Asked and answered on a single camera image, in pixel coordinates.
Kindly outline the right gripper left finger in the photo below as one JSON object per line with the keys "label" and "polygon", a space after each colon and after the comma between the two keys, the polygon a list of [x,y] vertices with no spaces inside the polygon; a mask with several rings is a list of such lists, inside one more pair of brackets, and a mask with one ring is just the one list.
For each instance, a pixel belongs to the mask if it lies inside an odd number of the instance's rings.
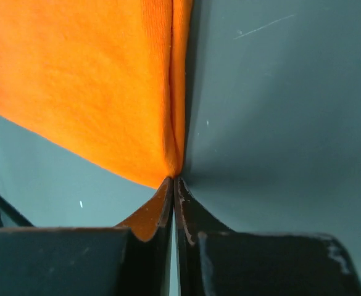
{"label": "right gripper left finger", "polygon": [[173,221],[173,179],[165,178],[155,194],[115,225],[127,232],[117,281],[117,295],[168,295]]}

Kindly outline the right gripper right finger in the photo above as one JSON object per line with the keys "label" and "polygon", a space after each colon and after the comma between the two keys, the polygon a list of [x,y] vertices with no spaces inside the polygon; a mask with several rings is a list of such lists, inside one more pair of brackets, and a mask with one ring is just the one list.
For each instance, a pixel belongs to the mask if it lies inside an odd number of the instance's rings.
{"label": "right gripper right finger", "polygon": [[204,295],[198,233],[236,233],[199,203],[183,178],[174,181],[174,211],[181,295]]}

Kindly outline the orange t shirt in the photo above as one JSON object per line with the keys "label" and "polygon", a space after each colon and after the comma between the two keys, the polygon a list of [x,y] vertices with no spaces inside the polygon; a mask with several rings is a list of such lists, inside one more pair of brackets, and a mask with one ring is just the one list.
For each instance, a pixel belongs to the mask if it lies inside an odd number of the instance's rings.
{"label": "orange t shirt", "polygon": [[153,188],[180,174],[192,1],[0,1],[0,116]]}

